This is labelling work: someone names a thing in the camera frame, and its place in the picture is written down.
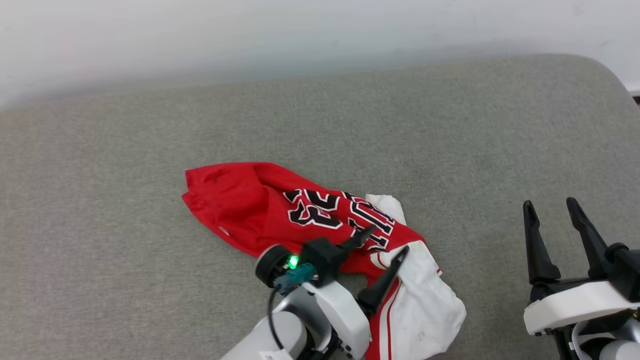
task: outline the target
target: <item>gray carpet surface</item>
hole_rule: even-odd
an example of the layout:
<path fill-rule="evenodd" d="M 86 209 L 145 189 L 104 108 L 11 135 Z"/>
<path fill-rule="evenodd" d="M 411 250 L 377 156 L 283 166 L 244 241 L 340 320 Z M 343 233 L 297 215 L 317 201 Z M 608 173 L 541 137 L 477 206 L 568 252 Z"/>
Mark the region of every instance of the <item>gray carpet surface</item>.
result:
<path fill-rule="evenodd" d="M 555 358 L 522 320 L 522 203 L 566 277 L 588 268 L 567 196 L 605 241 L 640 248 L 639 140 L 621 83 L 560 55 L 0 113 L 0 358 L 220 358 L 264 316 L 268 289 L 180 196 L 185 169 L 228 161 L 399 199 L 467 307 L 436 359 Z"/>

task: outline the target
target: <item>white background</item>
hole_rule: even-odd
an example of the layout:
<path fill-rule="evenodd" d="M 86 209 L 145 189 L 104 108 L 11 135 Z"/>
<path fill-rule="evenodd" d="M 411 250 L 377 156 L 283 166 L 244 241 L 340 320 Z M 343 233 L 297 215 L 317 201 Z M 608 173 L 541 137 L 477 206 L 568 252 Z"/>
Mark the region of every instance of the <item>white background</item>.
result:
<path fill-rule="evenodd" d="M 638 0 L 2 0 L 0 107 L 572 53 L 640 94 Z"/>

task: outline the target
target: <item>white cloth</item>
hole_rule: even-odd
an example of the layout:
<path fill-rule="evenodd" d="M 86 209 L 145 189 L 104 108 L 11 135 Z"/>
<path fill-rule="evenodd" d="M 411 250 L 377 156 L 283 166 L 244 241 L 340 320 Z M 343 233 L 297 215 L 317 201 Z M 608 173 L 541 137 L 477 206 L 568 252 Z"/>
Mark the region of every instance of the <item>white cloth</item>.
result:
<path fill-rule="evenodd" d="M 365 199 L 406 225 L 402 205 L 392 196 L 366 195 Z M 441 280 L 440 268 L 425 243 L 414 241 L 408 246 L 398 271 L 400 287 L 380 310 L 381 360 L 424 360 L 445 352 L 467 315 L 465 305 Z M 381 264 L 389 266 L 401 249 L 380 253 Z"/>

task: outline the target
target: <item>round black motor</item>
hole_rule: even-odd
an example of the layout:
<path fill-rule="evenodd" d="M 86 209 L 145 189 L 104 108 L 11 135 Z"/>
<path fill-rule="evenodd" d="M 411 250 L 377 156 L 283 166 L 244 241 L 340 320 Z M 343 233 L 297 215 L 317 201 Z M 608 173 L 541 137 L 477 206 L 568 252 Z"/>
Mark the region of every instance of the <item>round black motor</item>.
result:
<path fill-rule="evenodd" d="M 287 271 L 291 251 L 278 244 L 266 249 L 255 264 L 255 276 L 273 289 L 273 282 Z"/>

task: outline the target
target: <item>green light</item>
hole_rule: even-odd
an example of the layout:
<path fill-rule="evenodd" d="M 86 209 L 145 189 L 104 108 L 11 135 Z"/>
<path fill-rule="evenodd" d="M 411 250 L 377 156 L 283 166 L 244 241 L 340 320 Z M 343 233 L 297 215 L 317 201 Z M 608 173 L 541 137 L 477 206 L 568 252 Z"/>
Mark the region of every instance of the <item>green light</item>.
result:
<path fill-rule="evenodd" d="M 288 263 L 289 263 L 289 268 L 290 268 L 290 269 L 295 269 L 295 268 L 296 268 L 296 266 L 298 266 L 298 260 L 299 260 L 299 257 L 298 257 L 298 256 L 292 255 L 292 256 L 289 258 L 289 261 L 288 261 Z"/>

